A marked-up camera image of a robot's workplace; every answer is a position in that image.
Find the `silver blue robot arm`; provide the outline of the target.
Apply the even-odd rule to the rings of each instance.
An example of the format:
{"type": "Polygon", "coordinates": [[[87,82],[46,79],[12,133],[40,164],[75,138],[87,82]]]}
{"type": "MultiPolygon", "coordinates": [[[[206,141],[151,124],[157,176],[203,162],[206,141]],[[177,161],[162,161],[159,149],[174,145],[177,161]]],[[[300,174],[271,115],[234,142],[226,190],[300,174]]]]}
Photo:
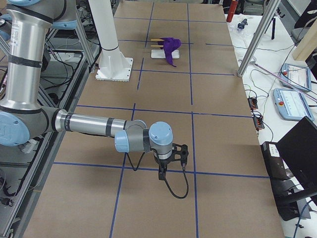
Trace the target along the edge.
{"type": "Polygon", "coordinates": [[[24,144],[51,131],[75,131],[114,138],[118,152],[153,152],[158,177],[165,179],[167,164],[176,152],[169,124],[150,127],[141,120],[122,120],[69,113],[41,106],[38,90],[46,32],[50,28],[75,29],[76,3],[73,0],[10,0],[12,17],[8,78],[5,97],[0,102],[0,143],[24,144]]]}

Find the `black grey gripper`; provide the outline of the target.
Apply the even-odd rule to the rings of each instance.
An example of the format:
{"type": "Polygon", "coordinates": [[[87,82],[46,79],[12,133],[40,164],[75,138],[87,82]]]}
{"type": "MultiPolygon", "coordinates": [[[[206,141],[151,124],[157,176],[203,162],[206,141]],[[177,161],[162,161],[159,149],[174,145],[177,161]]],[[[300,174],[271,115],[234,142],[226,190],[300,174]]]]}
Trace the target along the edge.
{"type": "Polygon", "coordinates": [[[172,162],[172,159],[157,159],[158,163],[158,179],[165,180],[165,173],[167,171],[167,165],[172,162]]]}

